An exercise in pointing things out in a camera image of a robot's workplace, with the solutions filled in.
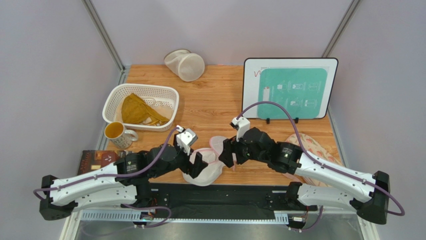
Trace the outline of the white mesh laundry bag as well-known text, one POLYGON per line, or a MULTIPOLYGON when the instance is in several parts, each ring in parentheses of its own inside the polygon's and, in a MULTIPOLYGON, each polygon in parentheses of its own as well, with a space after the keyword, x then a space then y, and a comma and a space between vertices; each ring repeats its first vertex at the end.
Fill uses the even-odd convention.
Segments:
POLYGON ((182 176, 186 182, 200 187, 209 186, 215 182, 215 180, 222 174, 223 167, 226 166, 219 160, 219 156, 224 148, 223 141, 225 139, 225 136, 213 136, 209 140, 210 147, 194 150, 194 153, 190 156, 190 162, 194 163, 196 153, 201 153, 202 160, 208 165, 196 178, 192 178, 190 175, 183 173, 182 176))

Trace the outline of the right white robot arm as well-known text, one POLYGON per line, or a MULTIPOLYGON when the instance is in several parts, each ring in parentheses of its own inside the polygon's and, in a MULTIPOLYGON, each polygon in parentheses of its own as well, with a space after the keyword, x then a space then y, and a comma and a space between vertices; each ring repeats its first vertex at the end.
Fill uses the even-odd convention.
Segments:
POLYGON ((300 146, 274 141, 258 128, 242 137, 226 138, 218 159, 228 168, 248 160, 258 161, 278 172, 317 179, 326 187, 292 183, 286 198, 305 206, 323 205, 354 211, 374 224, 387 223, 390 176, 383 172, 364 173, 329 162, 300 146))

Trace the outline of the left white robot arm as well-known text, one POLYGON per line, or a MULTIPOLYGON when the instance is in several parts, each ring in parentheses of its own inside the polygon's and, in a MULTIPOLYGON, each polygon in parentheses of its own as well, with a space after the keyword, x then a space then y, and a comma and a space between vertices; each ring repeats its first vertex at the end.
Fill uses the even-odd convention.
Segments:
POLYGON ((208 165, 199 152, 191 149, 186 153, 177 145, 162 144, 149 151, 129 153, 76 177, 59 179, 46 175, 42 179, 41 191, 45 196, 39 202, 39 213, 45 220, 54 221, 90 207, 153 207, 156 203, 150 179, 176 169, 194 179, 208 165))

